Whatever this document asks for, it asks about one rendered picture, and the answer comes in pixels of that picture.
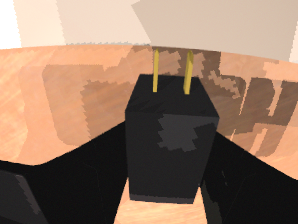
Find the white power strip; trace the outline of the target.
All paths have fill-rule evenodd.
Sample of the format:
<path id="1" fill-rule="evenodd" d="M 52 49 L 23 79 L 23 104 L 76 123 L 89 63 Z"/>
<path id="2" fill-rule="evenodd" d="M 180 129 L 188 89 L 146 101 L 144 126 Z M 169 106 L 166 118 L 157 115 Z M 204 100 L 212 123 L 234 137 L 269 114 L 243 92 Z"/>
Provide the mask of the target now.
<path id="1" fill-rule="evenodd" d="M 298 64 L 298 0 L 0 0 L 0 49 L 129 44 Z"/>

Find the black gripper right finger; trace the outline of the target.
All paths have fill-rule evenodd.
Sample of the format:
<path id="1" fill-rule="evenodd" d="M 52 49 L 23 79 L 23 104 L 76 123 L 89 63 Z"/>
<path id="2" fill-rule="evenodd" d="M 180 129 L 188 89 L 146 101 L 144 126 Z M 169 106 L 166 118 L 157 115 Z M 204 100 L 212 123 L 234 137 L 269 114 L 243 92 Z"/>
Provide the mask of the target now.
<path id="1" fill-rule="evenodd" d="M 200 190 L 208 224 L 298 224 L 298 180 L 220 132 Z"/>

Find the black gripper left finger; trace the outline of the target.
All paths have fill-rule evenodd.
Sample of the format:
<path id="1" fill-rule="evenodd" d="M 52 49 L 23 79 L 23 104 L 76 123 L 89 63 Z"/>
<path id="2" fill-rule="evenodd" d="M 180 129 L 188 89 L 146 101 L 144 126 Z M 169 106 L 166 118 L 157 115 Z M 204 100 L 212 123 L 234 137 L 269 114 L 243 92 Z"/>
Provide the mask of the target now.
<path id="1" fill-rule="evenodd" d="M 128 177 L 122 121 L 47 163 L 0 160 L 0 216 L 21 224 L 113 224 Z"/>

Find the black two-prong plug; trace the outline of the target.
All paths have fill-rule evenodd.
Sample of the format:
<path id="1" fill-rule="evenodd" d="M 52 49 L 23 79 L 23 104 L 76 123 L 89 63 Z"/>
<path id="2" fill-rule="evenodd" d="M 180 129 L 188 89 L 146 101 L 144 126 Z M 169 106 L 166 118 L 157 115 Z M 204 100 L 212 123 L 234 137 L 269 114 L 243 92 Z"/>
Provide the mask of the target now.
<path id="1" fill-rule="evenodd" d="M 125 108 L 129 200 L 189 204 L 196 200 L 220 115 L 188 52 L 185 77 L 140 73 Z"/>

